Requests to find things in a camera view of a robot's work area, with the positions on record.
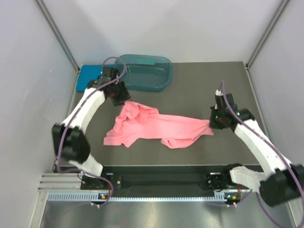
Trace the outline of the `pink t shirt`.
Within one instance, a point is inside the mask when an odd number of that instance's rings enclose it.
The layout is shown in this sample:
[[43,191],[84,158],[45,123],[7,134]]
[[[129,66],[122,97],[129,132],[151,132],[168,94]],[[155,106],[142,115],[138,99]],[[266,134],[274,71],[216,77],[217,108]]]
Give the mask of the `pink t shirt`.
[[104,145],[129,148],[138,139],[160,139],[168,148],[180,149],[204,135],[214,135],[209,120],[160,114],[156,108],[127,101],[106,134]]

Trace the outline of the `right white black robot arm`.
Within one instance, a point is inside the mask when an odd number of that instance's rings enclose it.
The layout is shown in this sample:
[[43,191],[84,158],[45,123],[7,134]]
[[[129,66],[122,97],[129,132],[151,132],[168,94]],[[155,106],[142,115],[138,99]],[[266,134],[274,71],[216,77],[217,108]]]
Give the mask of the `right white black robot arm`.
[[230,128],[255,156],[262,172],[250,170],[240,163],[223,168],[219,177],[207,175],[210,188],[222,190],[240,184],[260,195],[270,207],[304,196],[304,167],[294,165],[261,131],[253,115],[246,109],[237,112],[244,123],[238,122],[229,112],[211,108],[210,127]]

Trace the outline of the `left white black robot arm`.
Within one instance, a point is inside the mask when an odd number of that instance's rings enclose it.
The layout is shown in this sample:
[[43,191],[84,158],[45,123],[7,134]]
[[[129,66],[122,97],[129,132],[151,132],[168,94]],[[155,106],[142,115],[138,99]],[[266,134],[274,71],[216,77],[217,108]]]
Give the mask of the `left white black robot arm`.
[[119,80],[105,87],[101,87],[102,84],[101,81],[91,81],[72,113],[62,123],[56,123],[52,127],[53,145],[57,156],[56,168],[62,171],[61,162],[66,161],[82,171],[83,190],[111,187],[103,165],[91,154],[91,147],[86,139],[90,121],[107,98],[111,98],[114,106],[123,105],[130,99],[123,81]]

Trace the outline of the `teal plastic tub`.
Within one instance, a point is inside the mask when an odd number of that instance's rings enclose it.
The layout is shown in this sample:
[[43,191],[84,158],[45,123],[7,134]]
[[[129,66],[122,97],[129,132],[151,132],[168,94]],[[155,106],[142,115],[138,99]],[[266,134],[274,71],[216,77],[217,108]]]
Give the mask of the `teal plastic tub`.
[[127,89],[161,92],[172,79],[172,62],[165,57],[126,54],[114,63],[114,68],[122,72],[122,80]]

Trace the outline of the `folded blue t shirt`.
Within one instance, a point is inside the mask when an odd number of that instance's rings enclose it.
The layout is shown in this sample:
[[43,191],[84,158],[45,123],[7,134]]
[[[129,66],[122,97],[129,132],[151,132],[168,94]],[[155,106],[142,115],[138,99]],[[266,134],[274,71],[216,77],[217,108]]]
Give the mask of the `folded blue t shirt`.
[[83,65],[78,76],[76,91],[84,92],[91,80],[97,80],[102,74],[102,65]]

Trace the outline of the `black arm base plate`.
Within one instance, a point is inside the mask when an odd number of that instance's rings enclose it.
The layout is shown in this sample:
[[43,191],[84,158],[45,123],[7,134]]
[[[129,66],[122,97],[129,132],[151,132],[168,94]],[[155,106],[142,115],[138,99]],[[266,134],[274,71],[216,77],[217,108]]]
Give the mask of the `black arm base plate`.
[[197,185],[202,189],[224,189],[227,181],[220,174],[224,166],[213,165],[145,165],[105,166],[102,177],[116,190],[132,186]]

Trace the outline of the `aluminium frame rail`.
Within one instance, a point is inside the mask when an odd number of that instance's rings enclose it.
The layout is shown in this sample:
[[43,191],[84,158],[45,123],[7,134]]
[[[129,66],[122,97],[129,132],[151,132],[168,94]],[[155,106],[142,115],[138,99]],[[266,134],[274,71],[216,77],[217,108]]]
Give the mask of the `aluminium frame rail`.
[[46,173],[43,174],[38,186],[39,191],[73,191],[81,187],[81,174]]

